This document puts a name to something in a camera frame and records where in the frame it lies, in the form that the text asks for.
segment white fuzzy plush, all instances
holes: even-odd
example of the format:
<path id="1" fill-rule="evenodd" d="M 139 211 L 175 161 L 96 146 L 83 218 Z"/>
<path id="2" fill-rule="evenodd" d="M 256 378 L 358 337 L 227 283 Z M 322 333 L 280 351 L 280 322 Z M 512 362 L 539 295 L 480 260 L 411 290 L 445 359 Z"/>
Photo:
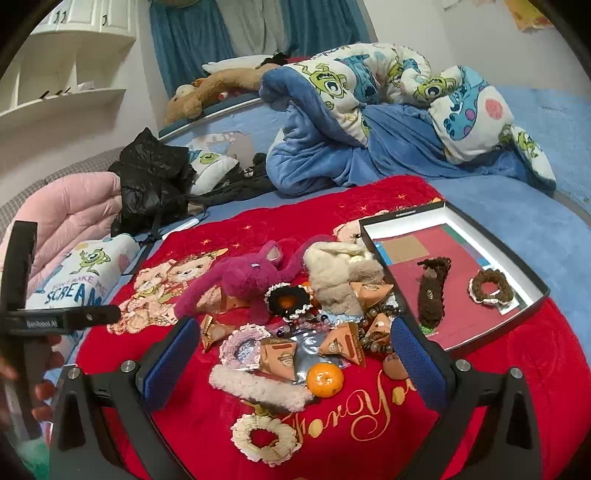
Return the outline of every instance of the white fuzzy plush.
<path id="1" fill-rule="evenodd" d="M 316 242 L 304 253 L 310 283 L 322 287 L 349 282 L 349 264 L 370 258 L 365 245 L 345 242 Z"/>
<path id="2" fill-rule="evenodd" d="M 278 382 L 234 370 L 226 365 L 216 365 L 209 375 L 209 384 L 235 397 L 262 402 L 289 411 L 302 411 L 314 397 L 303 385 Z"/>
<path id="3" fill-rule="evenodd" d="M 380 283 L 384 271 L 363 244 L 316 242 L 304 253 L 310 286 L 323 310 L 336 315 L 363 315 L 351 281 Z"/>

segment brown scrunchie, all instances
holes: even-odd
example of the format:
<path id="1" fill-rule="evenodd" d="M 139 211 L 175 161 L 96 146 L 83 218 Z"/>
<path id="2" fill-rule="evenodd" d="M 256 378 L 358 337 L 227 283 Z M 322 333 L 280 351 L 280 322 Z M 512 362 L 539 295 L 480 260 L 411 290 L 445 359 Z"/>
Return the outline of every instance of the brown scrunchie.
<path id="1" fill-rule="evenodd" d="M 499 291 L 494 295 L 487 295 L 482 290 L 484 283 L 494 283 Z M 480 270 L 476 277 L 470 280 L 468 293 L 474 302 L 489 306 L 497 304 L 506 306 L 513 300 L 513 289 L 507 282 L 505 274 L 500 270 Z"/>
<path id="2" fill-rule="evenodd" d="M 425 327 L 435 328 L 445 315 L 443 284 L 452 261 L 447 257 L 427 258 L 417 265 L 423 266 L 418 288 L 418 320 Z"/>

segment open box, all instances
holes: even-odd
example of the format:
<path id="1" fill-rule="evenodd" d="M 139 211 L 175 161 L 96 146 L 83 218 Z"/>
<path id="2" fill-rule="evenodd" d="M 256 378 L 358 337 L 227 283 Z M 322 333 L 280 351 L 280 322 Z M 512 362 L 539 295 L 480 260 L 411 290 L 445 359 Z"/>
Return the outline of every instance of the open box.
<path id="1" fill-rule="evenodd" d="M 536 312 L 550 289 L 513 251 L 482 225 L 442 201 L 359 221 L 361 237 L 394 282 L 401 314 L 418 318 L 417 296 L 426 258 L 449 257 L 452 266 L 443 287 L 445 315 L 425 335 L 453 357 L 488 343 L 517 327 Z M 501 270 L 514 290 L 510 306 L 476 304 L 467 288 L 481 268 Z M 493 286 L 485 290 L 492 293 Z"/>

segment white wall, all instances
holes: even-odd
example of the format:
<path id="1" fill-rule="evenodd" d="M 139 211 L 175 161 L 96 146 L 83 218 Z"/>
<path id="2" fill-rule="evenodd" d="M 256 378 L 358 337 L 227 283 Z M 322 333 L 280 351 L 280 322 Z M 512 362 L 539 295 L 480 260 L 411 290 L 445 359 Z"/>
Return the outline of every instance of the white wall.
<path id="1" fill-rule="evenodd" d="M 77 161 L 129 144 L 145 127 L 157 135 L 142 62 L 131 47 L 118 77 L 128 89 L 120 108 L 64 113 L 0 134 L 0 205 L 36 180 Z"/>
<path id="2" fill-rule="evenodd" d="M 435 72 L 454 64 L 477 70 L 493 85 L 552 88 L 591 96 L 591 81 L 556 30 L 520 32 L 502 0 L 476 7 L 461 0 L 365 0 L 379 41 L 427 57 Z"/>
<path id="3" fill-rule="evenodd" d="M 455 65 L 437 0 L 364 0 L 378 41 L 420 52 L 434 72 Z"/>
<path id="4" fill-rule="evenodd" d="M 439 13 L 456 61 L 473 67 L 493 85 L 591 96 L 589 77 L 557 30 L 519 31 L 502 0 L 481 7 L 463 0 Z"/>
<path id="5" fill-rule="evenodd" d="M 168 94 L 164 88 L 162 75 L 158 68 L 156 52 L 154 51 L 154 41 L 152 40 L 152 31 L 150 27 L 150 0 L 137 0 L 138 3 L 138 39 L 140 40 L 142 60 L 144 62 L 144 73 L 148 94 L 152 104 L 152 110 L 156 118 L 158 129 L 164 127 L 164 117 L 166 115 L 166 105 L 168 104 Z"/>

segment white shelf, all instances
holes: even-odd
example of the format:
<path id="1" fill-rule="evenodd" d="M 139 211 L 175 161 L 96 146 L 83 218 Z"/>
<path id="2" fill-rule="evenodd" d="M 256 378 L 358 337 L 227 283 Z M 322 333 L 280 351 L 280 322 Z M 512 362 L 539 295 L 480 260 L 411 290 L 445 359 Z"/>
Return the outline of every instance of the white shelf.
<path id="1" fill-rule="evenodd" d="M 133 85 L 122 66 L 135 22 L 135 0 L 62 0 L 0 79 L 0 133 L 121 100 Z M 94 90 L 77 90 L 91 81 Z"/>
<path id="2" fill-rule="evenodd" d="M 0 131 L 21 127 L 60 113 L 110 105 L 118 99 L 121 100 L 124 93 L 124 88 L 101 88 L 65 95 L 48 95 L 43 100 L 22 103 L 14 109 L 0 113 Z"/>

